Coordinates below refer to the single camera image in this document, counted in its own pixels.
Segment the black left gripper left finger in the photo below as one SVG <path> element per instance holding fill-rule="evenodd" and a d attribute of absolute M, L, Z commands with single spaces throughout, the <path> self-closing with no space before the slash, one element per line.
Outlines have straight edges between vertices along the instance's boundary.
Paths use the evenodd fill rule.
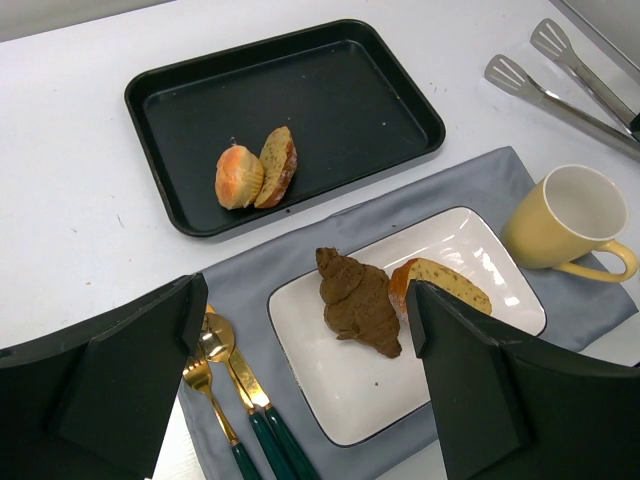
<path fill-rule="evenodd" d="M 208 288 L 185 275 L 1 351 L 4 479 L 152 477 Z"/>

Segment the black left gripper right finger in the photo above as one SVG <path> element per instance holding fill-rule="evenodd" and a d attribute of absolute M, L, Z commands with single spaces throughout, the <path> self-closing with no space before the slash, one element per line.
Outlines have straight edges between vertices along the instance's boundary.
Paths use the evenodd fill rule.
<path fill-rule="evenodd" d="M 451 479 L 635 479 L 639 372 L 412 281 L 406 302 Z"/>

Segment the tan seeded bread slice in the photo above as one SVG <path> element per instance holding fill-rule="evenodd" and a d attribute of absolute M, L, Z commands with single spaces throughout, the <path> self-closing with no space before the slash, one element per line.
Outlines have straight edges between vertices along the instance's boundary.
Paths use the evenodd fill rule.
<path fill-rule="evenodd" d="M 429 259 L 413 258 L 393 271 L 388 284 L 390 303 L 402 323 L 408 323 L 406 293 L 411 280 L 434 283 L 473 308 L 492 314 L 489 296 L 462 274 Z"/>

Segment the brown chocolate croissant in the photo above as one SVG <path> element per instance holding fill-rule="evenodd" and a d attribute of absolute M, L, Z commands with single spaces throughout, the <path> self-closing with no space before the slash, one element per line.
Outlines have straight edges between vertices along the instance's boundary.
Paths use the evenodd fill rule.
<path fill-rule="evenodd" d="M 388 298 L 388 275 L 333 247 L 317 248 L 315 259 L 322 277 L 324 320 L 336 339 L 370 346 L 387 358 L 398 357 L 400 323 Z"/>

